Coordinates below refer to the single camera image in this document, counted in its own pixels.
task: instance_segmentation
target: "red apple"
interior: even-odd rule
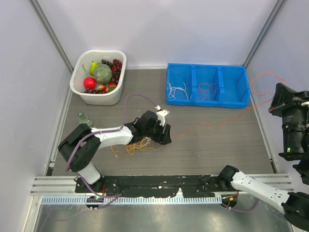
[[[96,88],[96,86],[97,86],[97,81],[95,80],[95,78],[91,76],[85,78],[84,80],[85,88]]]

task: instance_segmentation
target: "blue bin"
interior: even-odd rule
[[[172,91],[170,86],[186,89]],[[172,64],[167,70],[166,102],[243,108],[250,99],[246,69],[243,66]]]

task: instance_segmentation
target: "bunch of grapes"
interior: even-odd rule
[[[110,67],[110,69],[112,69],[112,63],[108,60],[101,60],[102,64],[106,64],[108,67]]]
[[[87,88],[84,93],[102,94],[102,93],[105,93],[105,92],[104,92],[103,89]]]
[[[114,84],[118,84],[120,73],[121,73],[122,63],[118,59],[113,60],[113,67],[112,67],[112,80],[111,82]]]

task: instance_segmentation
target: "clear bottle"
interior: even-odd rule
[[[79,124],[85,123],[85,124],[88,125],[88,127],[92,127],[93,126],[93,122],[92,122],[91,118],[88,115],[85,115],[83,112],[79,112],[77,114],[77,116],[78,116]]]

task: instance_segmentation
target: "wood grain surface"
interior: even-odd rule
[[[200,125],[184,133],[200,122],[218,125],[220,122],[238,116],[244,109],[219,107],[167,105],[166,69],[127,70],[120,101],[113,106],[87,105],[76,94],[72,94],[62,138],[78,125],[77,113],[83,111],[94,121],[97,128],[111,128],[121,125],[123,103],[127,95],[142,93],[153,99],[162,108],[170,111],[172,143],[158,151],[136,151],[134,155],[115,155],[110,147],[97,151],[92,162],[103,175],[168,175],[168,174],[218,174],[225,165],[233,165],[248,174],[273,173],[262,135],[253,110],[240,118],[213,129]],[[133,96],[126,109],[127,122],[140,117],[154,106],[146,99]],[[159,144],[150,145],[159,148]],[[125,152],[123,145],[114,147]],[[76,175],[65,173],[66,162],[57,155],[53,175]]]

